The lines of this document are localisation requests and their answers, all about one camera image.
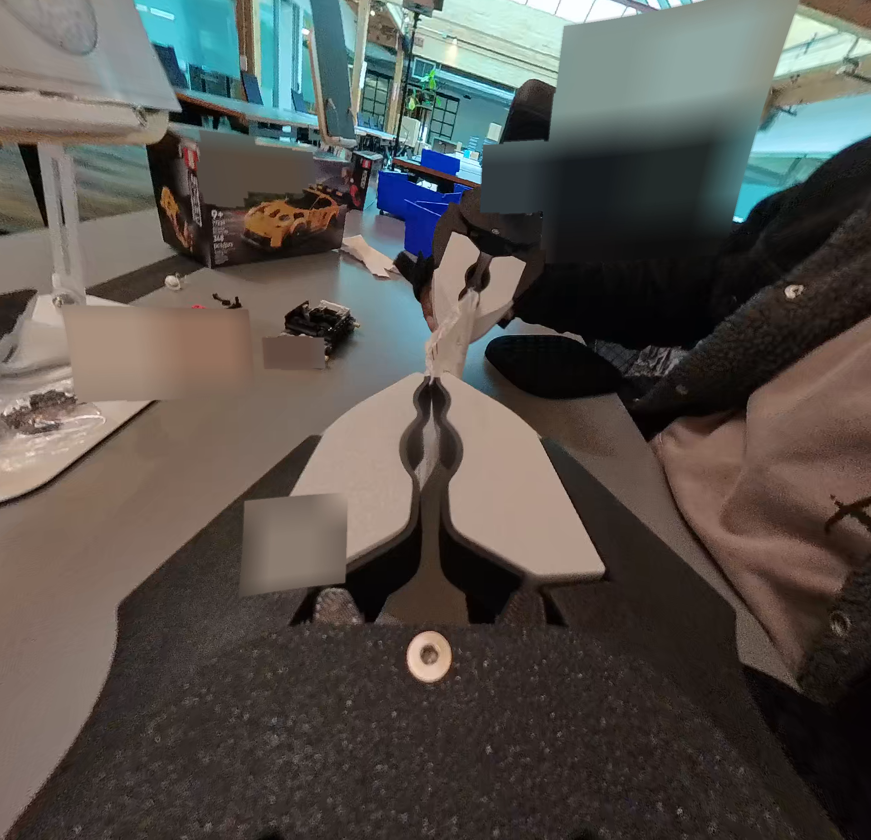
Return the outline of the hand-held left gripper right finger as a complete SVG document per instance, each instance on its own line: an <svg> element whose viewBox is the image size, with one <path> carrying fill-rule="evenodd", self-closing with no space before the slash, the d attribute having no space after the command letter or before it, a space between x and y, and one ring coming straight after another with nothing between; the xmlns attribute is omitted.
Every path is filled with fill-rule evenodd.
<svg viewBox="0 0 871 840"><path fill-rule="evenodd" d="M440 462L441 571L473 615L512 597L601 581L605 564L538 432L450 374L433 381Z"/></svg>

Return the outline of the small black box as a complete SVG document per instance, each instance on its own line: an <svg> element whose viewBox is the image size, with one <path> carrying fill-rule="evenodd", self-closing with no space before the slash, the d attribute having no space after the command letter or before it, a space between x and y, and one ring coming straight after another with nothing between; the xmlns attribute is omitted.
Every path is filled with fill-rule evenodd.
<svg viewBox="0 0 871 840"><path fill-rule="evenodd" d="M383 156L380 152L354 150L350 162L349 187L350 206L363 211L367 201L367 191L381 170Z"/></svg>

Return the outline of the black chair backrest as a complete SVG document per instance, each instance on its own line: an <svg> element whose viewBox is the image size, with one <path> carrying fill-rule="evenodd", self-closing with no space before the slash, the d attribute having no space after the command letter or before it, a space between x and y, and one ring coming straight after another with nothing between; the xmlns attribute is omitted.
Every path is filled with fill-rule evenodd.
<svg viewBox="0 0 871 840"><path fill-rule="evenodd" d="M509 107L500 143L547 140L556 88L538 79L525 81Z"/></svg>

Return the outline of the toy car set box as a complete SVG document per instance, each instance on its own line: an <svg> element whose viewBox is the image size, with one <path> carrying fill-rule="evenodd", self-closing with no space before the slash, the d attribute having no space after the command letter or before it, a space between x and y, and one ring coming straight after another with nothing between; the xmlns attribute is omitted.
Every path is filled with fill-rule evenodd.
<svg viewBox="0 0 871 840"><path fill-rule="evenodd" d="M359 196L351 161L278 139L171 124L147 159L165 243L206 268L338 249Z"/></svg>

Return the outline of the checked trousers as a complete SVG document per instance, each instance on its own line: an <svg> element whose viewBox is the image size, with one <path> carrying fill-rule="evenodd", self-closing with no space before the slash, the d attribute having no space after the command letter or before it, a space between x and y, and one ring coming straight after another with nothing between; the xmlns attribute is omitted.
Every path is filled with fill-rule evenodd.
<svg viewBox="0 0 871 840"><path fill-rule="evenodd" d="M595 341L592 350L613 365L623 379L621 394L630 399L643 397L686 356L679 347L648 346L627 349L619 344Z"/></svg>

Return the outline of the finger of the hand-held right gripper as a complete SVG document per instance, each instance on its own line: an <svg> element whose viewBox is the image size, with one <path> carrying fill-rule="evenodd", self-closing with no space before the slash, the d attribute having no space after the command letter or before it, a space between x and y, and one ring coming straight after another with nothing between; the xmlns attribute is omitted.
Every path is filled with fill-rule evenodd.
<svg viewBox="0 0 871 840"><path fill-rule="evenodd" d="M488 297L492 255L483 251L468 236L453 233L430 280L430 309L433 326L446 320L449 312L468 292L478 295L473 331L489 331Z"/></svg>
<svg viewBox="0 0 871 840"><path fill-rule="evenodd" d="M470 291L477 293L471 327L472 343L484 337L510 312L524 275L526 263L519 258L480 258L471 272Z"/></svg>

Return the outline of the grey desk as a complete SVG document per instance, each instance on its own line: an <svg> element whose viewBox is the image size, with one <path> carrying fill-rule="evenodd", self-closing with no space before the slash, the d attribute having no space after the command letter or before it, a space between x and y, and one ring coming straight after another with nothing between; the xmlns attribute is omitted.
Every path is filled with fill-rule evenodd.
<svg viewBox="0 0 871 840"><path fill-rule="evenodd" d="M158 403L2 511L2 838L807 838L801 782L757 766L620 638L294 617L241 598L247 500L422 362L408 283L334 254L221 280L263 316L304 285L362 336L333 368Z"/></svg>

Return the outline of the clear bag of grey parts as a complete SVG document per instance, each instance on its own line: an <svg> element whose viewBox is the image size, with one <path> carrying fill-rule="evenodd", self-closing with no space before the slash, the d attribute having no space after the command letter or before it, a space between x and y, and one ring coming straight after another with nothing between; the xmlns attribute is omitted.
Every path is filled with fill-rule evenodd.
<svg viewBox="0 0 871 840"><path fill-rule="evenodd" d="M78 398L70 378L43 385L28 395L2 399L1 471L82 449L106 424L103 411Z"/></svg>

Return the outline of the white printed paper bag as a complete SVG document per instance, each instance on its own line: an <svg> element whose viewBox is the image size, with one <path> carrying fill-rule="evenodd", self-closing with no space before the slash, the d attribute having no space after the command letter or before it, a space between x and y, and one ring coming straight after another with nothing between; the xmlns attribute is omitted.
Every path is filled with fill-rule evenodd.
<svg viewBox="0 0 871 840"><path fill-rule="evenodd" d="M437 381L443 375L462 377L467 351L472 340L475 318L481 295L469 290L450 309L446 318L430 335L424 350L425 392L429 415L421 430L422 459L416 466L416 477L423 489L436 469L439 460L439 440L436 422L437 393L441 388Z"/></svg>

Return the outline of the green plant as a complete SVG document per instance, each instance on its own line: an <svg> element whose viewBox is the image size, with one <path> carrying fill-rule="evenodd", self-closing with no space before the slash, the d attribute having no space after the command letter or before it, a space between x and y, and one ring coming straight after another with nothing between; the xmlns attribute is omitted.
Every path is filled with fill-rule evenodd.
<svg viewBox="0 0 871 840"><path fill-rule="evenodd" d="M435 107L438 87L436 67L409 80L405 112L411 118L425 118Z"/></svg>

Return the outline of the torn white paper scrap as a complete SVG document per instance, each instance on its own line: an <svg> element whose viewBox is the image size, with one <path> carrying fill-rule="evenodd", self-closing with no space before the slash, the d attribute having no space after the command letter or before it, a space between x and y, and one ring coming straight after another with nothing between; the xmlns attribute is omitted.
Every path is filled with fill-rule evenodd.
<svg viewBox="0 0 871 840"><path fill-rule="evenodd" d="M387 280L392 275L400 274L395 261L370 246L361 235L344 236L342 251L359 261L377 279Z"/></svg>

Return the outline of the white adjustable stand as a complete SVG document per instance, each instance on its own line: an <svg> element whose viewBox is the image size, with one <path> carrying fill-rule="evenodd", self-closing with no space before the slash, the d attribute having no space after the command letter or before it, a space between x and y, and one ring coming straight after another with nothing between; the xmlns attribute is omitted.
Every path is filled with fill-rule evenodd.
<svg viewBox="0 0 871 840"><path fill-rule="evenodd" d="M2 143L36 157L35 197L47 224L51 290L2 293L2 399L70 378L63 310L88 298L70 146L146 146L166 133L178 99L133 0L1 0ZM74 463L147 402L110 406L97 439L19 472L2 473L2 501L26 495Z"/></svg>

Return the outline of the blue storage bin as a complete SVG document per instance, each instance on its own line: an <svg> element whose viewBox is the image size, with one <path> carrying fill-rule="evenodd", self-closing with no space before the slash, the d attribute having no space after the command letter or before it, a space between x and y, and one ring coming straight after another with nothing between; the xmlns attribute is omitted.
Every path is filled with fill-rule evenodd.
<svg viewBox="0 0 871 840"><path fill-rule="evenodd" d="M412 257L432 254L435 227L446 210L458 201L405 200L404 250Z"/></svg>
<svg viewBox="0 0 871 840"><path fill-rule="evenodd" d="M376 206L380 214L386 214L400 221L407 217L407 201L426 201L430 190L421 184L410 181L405 172L381 170L378 174Z"/></svg>

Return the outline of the grey leaning board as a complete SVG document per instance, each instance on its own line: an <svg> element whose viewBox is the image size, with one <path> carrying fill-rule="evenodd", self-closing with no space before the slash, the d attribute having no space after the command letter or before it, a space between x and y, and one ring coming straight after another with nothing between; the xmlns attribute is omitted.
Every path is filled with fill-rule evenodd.
<svg viewBox="0 0 871 840"><path fill-rule="evenodd" d="M309 2L313 25L308 47L321 142L343 151L353 151L357 135L339 0Z"/></svg>

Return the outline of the pale pink shirt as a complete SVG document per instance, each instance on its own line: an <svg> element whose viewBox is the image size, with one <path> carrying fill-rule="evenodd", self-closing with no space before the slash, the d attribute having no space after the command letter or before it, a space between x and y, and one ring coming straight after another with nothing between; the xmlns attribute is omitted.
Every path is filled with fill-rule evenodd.
<svg viewBox="0 0 871 840"><path fill-rule="evenodd" d="M652 449L685 521L791 672L869 561L870 320Z"/></svg>

